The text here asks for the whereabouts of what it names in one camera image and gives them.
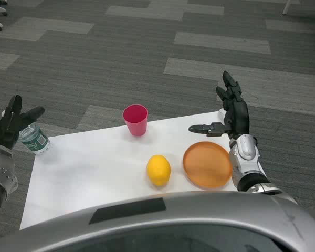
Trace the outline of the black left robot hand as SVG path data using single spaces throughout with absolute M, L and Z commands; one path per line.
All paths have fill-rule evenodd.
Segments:
M 19 137 L 20 131 L 36 122 L 45 112 L 45 108 L 38 106 L 22 113 L 22 97 L 12 96 L 0 119 L 0 145 L 12 149 Z

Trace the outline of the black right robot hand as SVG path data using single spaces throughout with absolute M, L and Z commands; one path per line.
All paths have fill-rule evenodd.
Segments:
M 204 134 L 207 137 L 218 137 L 226 133 L 230 138 L 249 134 L 249 112 L 247 103 L 241 96 L 241 87 L 227 71 L 223 72 L 222 79 L 226 89 L 217 87 L 216 93 L 222 100 L 223 109 L 226 111 L 224 122 L 192 125 L 188 128 L 190 132 Z

